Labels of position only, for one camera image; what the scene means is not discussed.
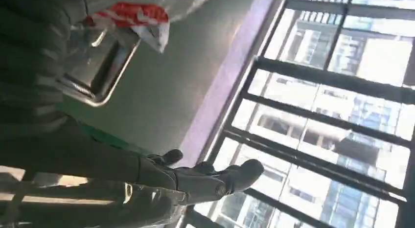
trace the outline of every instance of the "glass facade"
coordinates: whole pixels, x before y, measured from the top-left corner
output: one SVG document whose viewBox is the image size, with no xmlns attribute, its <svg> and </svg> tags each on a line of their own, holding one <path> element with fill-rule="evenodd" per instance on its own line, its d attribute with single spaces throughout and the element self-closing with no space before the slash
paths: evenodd
<svg viewBox="0 0 415 228">
<path fill-rule="evenodd" d="M 295 3 L 313 1 L 345 5 L 349 0 L 297 0 Z M 408 2 L 412 0 L 351 0 L 351 4 L 362 7 L 412 9 Z M 263 57 L 402 87 L 413 49 L 410 36 L 415 36 L 405 28 L 415 26 L 413 21 L 339 15 L 329 11 L 307 11 L 299 6 L 285 9 Z M 290 105 L 376 130 L 376 133 L 411 139 L 415 125 L 411 114 L 415 111 L 413 105 L 284 76 L 278 71 L 258 69 L 254 72 L 247 93 L 259 97 L 257 100 Z M 249 141 L 255 141 L 250 138 L 254 135 L 261 144 L 270 140 L 375 181 L 371 183 L 397 190 L 403 188 L 410 153 L 408 145 L 293 114 L 289 108 L 278 110 L 277 104 L 265 105 L 265 101 L 256 103 L 243 99 L 236 108 L 231 128 L 225 127 L 228 131 L 237 128 L 244 131 L 246 136 L 243 137 Z M 218 170 L 248 159 L 260 160 L 265 173 L 252 189 L 309 216 L 308 221 L 319 221 L 335 228 L 394 227 L 396 203 L 235 139 L 225 137 L 219 144 L 222 145 L 214 162 Z M 312 227 L 245 193 L 196 205 L 195 210 L 226 228 Z"/>
</svg>

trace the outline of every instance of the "black window bar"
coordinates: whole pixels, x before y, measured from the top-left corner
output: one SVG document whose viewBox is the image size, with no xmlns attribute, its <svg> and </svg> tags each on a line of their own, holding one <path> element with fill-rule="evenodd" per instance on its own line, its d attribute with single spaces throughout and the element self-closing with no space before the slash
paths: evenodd
<svg viewBox="0 0 415 228">
<path fill-rule="evenodd" d="M 265 57 L 265 52 L 267 48 L 270 46 L 271 39 L 277 30 L 277 27 L 285 12 L 285 9 L 303 12 L 308 11 L 309 13 L 328 13 L 330 15 L 336 15 L 336 17 L 341 17 L 340 21 L 335 23 L 335 25 L 330 25 L 335 26 L 336 28 L 334 31 L 334 36 L 331 39 L 331 46 L 325 58 L 325 63 L 321 69 L 281 61 L 280 57 L 282 54 L 282 49 L 280 49 L 275 60 Z M 266 41 L 266 45 L 262 50 L 261 54 L 254 61 L 241 91 L 236 96 L 235 102 L 231 107 L 230 113 L 226 117 L 223 128 L 219 132 L 218 138 L 216 139 L 215 144 L 212 147 L 208 161 L 214 163 L 225 139 L 231 139 L 238 142 L 239 144 L 235 150 L 235 154 L 231 160 L 231 164 L 235 163 L 237 154 L 239 151 L 241 151 L 242 145 L 252 147 L 271 157 L 285 160 L 286 162 L 296 165 L 297 167 L 304 168 L 306 170 L 309 170 L 311 172 L 317 173 L 326 178 L 339 182 L 350 188 L 357 189 L 361 192 L 367 193 L 368 195 L 373 195 L 381 200 L 389 201 L 398 205 L 399 212 L 397 215 L 398 217 L 395 225 L 396 227 L 409 227 L 408 222 L 411 222 L 412 219 L 411 212 L 414 208 L 413 198 L 415 195 L 415 180 L 412 179 L 415 175 L 415 168 L 413 166 L 415 164 L 415 153 L 413 152 L 415 132 L 412 136 L 412 139 L 407 140 L 397 135 L 369 128 L 361 124 L 356 124 L 340 118 L 331 117 L 322 113 L 314 112 L 312 110 L 297 107 L 295 105 L 283 103 L 281 101 L 272 100 L 266 98 L 264 95 L 267 89 L 267 85 L 271 81 L 272 75 L 277 73 L 279 75 L 292 77 L 295 79 L 302 80 L 304 82 L 312 82 L 318 84 L 318 90 L 322 86 L 329 86 L 338 89 L 343 89 L 345 91 L 351 91 L 357 94 L 363 94 L 374 98 L 392 101 L 399 104 L 415 104 L 415 91 L 413 91 L 410 88 L 397 87 L 389 84 L 381 84 L 356 76 L 350 76 L 342 73 L 329 71 L 329 65 L 336 48 L 336 44 L 338 43 L 341 34 L 346 34 L 349 36 L 369 35 L 384 39 L 390 39 L 394 37 L 394 35 L 387 33 L 372 31 L 369 32 L 367 30 L 346 28 L 344 27 L 346 16 L 415 20 L 415 10 L 386 6 L 354 4 L 353 0 L 346 0 L 346 2 L 343 0 L 336 2 L 328 2 L 326 0 L 325 2 L 314 0 L 284 0 L 281 4 L 281 11 L 277 16 L 276 22 L 274 26 L 270 29 L 270 36 Z M 305 17 L 304 14 L 302 16 L 302 21 L 307 20 L 308 19 L 307 17 Z M 287 32 L 290 33 L 292 28 L 293 25 L 291 24 Z M 281 48 L 285 47 L 285 44 L 287 43 L 287 37 L 288 36 L 286 36 L 283 40 Z M 398 40 L 412 42 L 414 41 L 412 37 L 408 36 L 401 36 L 398 38 Z M 410 55 L 410 62 L 412 59 L 415 59 L 414 55 L 415 53 L 413 53 L 412 51 Z M 249 88 L 259 69 L 269 72 L 269 75 L 265 81 L 265 85 L 261 91 L 261 94 L 251 94 L 249 93 Z M 249 119 L 247 126 L 250 126 L 253 123 L 254 114 L 258 110 L 259 105 L 263 105 L 305 118 L 307 121 L 302 131 L 300 141 L 304 139 L 304 136 L 306 134 L 307 122 L 309 120 L 313 120 L 340 129 L 349 131 L 351 130 L 354 133 L 362 134 L 378 140 L 382 140 L 398 146 L 408 148 L 411 152 L 409 156 L 409 162 L 403 188 L 401 189 L 395 187 L 389 183 L 353 171 L 347 167 L 325 161 L 323 159 L 309 155 L 292 147 L 288 147 L 279 142 L 275 142 L 265 137 L 259 136 L 257 134 L 250 133 L 248 127 L 246 129 L 239 129 L 237 127 L 234 127 L 232 123 L 236 117 L 239 108 L 241 107 L 243 100 L 248 100 L 255 103 L 253 114 L 251 115 L 251 118 Z M 278 209 L 280 212 L 288 214 L 293 218 L 298 219 L 299 221 L 304 222 L 305 224 L 308 224 L 310 226 L 317 228 L 334 227 L 323 221 L 313 218 L 312 216 L 309 216 L 297 209 L 294 209 L 293 207 L 290 207 L 285 203 L 276 200 L 255 189 L 250 188 L 246 190 L 244 194 L 251 196 L 254 199 L 257 199 L 261 202 L 264 202 L 265 204 L 268 204 L 269 206 Z M 197 211 L 195 211 L 194 206 L 190 206 L 187 209 L 184 222 L 182 223 L 181 227 L 184 228 L 188 224 L 196 228 L 221 227 L 208 217 L 203 216 L 202 214 L 199 214 Z"/>
</svg>

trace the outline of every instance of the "red and white plastic bag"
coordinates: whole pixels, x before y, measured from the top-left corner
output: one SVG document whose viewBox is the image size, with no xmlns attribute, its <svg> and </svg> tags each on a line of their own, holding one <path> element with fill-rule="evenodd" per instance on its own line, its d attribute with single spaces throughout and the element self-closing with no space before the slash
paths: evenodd
<svg viewBox="0 0 415 228">
<path fill-rule="evenodd" d="M 152 48 L 163 52 L 168 42 L 170 23 L 185 18 L 206 0 L 112 1 L 118 3 L 92 15 L 93 20 L 131 27 Z"/>
</svg>

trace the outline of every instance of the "purple wall trim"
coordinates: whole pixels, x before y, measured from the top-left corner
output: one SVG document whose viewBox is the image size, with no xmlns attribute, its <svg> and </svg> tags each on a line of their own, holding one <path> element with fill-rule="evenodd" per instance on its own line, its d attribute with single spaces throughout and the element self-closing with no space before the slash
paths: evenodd
<svg viewBox="0 0 415 228">
<path fill-rule="evenodd" d="M 194 166 L 205 148 L 210 134 L 221 115 L 231 91 L 240 78 L 246 64 L 250 62 L 251 48 L 267 17 L 273 0 L 254 0 L 249 12 L 225 57 L 219 72 L 212 82 L 203 103 L 188 129 L 180 149 L 184 158 L 175 167 Z"/>
</svg>

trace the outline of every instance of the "person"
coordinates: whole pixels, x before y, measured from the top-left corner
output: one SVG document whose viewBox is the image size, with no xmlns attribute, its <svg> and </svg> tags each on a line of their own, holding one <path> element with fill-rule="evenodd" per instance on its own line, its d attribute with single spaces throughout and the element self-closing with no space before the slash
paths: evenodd
<svg viewBox="0 0 415 228">
<path fill-rule="evenodd" d="M 177 151 L 146 157 L 93 140 L 75 119 L 58 111 L 63 97 L 56 88 L 65 72 L 70 25 L 91 12 L 93 1 L 0 2 L 0 165 L 25 169 L 26 181 L 41 172 L 181 191 L 187 195 L 182 205 L 243 191 L 262 174 L 257 160 L 219 172 L 207 163 L 172 169 L 171 162 L 181 158 Z"/>
</svg>

